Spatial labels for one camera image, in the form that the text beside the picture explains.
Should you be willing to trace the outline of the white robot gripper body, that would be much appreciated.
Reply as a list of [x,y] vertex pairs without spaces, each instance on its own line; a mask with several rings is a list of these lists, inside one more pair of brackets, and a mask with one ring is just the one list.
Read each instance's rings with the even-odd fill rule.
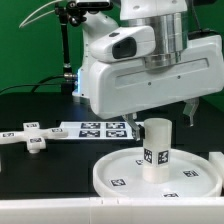
[[92,111],[103,119],[185,101],[224,88],[222,40],[218,35],[188,42],[175,65],[147,68],[134,59],[96,62],[89,72]]

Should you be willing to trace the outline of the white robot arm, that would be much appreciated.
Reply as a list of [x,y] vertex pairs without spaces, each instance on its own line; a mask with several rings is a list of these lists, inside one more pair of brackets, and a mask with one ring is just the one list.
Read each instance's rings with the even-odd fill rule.
[[121,23],[88,14],[77,92],[102,119],[121,116],[133,137],[139,111],[184,101],[192,117],[198,98],[224,88],[219,35],[188,37],[186,0],[121,0]]

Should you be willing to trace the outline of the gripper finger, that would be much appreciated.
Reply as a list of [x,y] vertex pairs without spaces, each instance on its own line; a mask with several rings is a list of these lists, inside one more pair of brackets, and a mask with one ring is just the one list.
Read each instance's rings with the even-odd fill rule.
[[199,106],[199,99],[192,98],[185,101],[185,107],[183,110],[184,123],[187,127],[194,125],[194,114]]
[[141,139],[141,127],[135,122],[135,120],[137,119],[137,114],[125,114],[122,116],[122,118],[131,127],[133,138],[136,141],[139,141]]

